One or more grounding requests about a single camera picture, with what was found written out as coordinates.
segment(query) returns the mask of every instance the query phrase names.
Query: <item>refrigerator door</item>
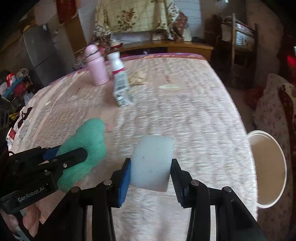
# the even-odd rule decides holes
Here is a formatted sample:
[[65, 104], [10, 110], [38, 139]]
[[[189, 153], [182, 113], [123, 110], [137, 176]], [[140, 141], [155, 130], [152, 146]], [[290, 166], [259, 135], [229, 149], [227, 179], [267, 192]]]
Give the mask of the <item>refrigerator door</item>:
[[56, 52], [47, 24], [30, 27], [23, 38], [34, 68]]
[[35, 68], [40, 81], [44, 86], [65, 75], [63, 66], [57, 54], [50, 56]]

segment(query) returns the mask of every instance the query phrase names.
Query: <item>human hand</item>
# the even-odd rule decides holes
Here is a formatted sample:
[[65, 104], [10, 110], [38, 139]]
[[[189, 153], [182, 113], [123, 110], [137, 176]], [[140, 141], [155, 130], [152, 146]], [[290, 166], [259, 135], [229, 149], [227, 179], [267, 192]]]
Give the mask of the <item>human hand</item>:
[[[39, 227], [39, 219], [41, 217], [40, 209], [32, 204], [25, 208], [26, 214], [22, 218], [22, 222], [24, 227], [29, 231], [29, 233], [35, 237]], [[0, 213], [7, 224], [8, 228], [14, 232], [16, 231], [16, 227], [18, 226], [18, 220], [14, 215], [6, 214], [2, 209], [0, 209]]]

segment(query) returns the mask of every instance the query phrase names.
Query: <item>white textured tablecloth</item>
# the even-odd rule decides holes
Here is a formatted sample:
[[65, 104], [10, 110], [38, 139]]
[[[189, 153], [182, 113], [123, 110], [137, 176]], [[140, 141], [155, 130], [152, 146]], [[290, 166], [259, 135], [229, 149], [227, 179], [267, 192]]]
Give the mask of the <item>white textured tablecloth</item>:
[[[94, 187], [109, 178], [131, 156], [143, 135], [171, 136], [175, 138], [174, 157], [183, 170], [208, 187], [232, 187], [257, 218], [256, 173], [246, 131], [228, 92], [208, 62], [191, 54], [125, 60], [126, 69], [143, 71], [148, 84], [132, 87], [135, 104], [117, 109], [113, 131], [107, 137], [105, 160], [78, 186]], [[163, 75], [182, 80], [186, 91], [158, 91], [153, 83]], [[90, 116], [103, 116], [103, 112], [117, 108], [112, 83], [94, 87], [89, 79], [88, 71], [80, 70], [39, 91], [28, 104], [33, 107], [28, 131], [23, 139], [17, 132], [12, 150], [62, 144]], [[41, 200], [38, 206], [42, 216], [47, 218], [63, 196], [57, 191]], [[186, 239], [190, 209], [183, 209], [177, 202], [171, 180], [165, 193], [130, 186], [125, 203], [112, 212], [117, 240]], [[211, 216], [211, 240], [216, 240], [214, 208]], [[91, 240], [91, 226], [87, 229]]]

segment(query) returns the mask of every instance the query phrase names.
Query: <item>wooden desk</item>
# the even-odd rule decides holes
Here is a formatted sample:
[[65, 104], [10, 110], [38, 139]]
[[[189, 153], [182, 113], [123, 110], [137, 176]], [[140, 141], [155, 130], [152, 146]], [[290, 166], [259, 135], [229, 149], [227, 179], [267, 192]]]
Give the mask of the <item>wooden desk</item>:
[[143, 42], [135, 42], [122, 45], [117, 50], [108, 51], [106, 54], [119, 51], [120, 53], [128, 53], [132, 50], [141, 50], [148, 48], [164, 48], [162, 53], [195, 53], [202, 55], [207, 61], [211, 60], [213, 47], [206, 44], [193, 42], [174, 42], [170, 40], [149, 40]]

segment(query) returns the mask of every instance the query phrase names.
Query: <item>white sponge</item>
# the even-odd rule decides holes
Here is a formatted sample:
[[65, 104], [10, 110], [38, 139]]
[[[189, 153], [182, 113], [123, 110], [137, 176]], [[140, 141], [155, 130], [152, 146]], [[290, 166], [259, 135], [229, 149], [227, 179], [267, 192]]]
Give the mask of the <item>white sponge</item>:
[[173, 153], [173, 138], [144, 136], [131, 155], [131, 185], [166, 192]]

